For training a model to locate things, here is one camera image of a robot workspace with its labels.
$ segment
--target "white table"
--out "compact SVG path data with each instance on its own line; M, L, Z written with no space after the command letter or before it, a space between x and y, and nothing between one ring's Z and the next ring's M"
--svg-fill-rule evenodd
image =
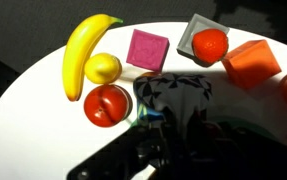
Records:
M243 117L265 127L287 144L287 106L275 91L279 80L287 74L287 45L230 29L230 50L247 40L267 39L283 70L246 93L227 82L221 63L202 68L176 52L186 25L150 23L109 30L92 55L108 52L117 56L123 62L122 77L127 79L117 84L133 96L131 78L146 71L125 63L133 29L168 37L170 48L164 71L198 72L212 78L215 101L208 109L209 118L218 115ZM69 170L129 128L126 121L107 129L88 121L83 101L96 85L87 80L80 100L67 100L61 80L64 49L54 51L29 68L0 98L0 180L65 179ZM134 108L129 120L135 117Z

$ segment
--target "pink cube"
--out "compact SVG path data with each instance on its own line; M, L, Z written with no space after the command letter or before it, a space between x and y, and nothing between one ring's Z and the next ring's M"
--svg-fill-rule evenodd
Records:
M161 72L169 45L168 38L134 29L126 62Z

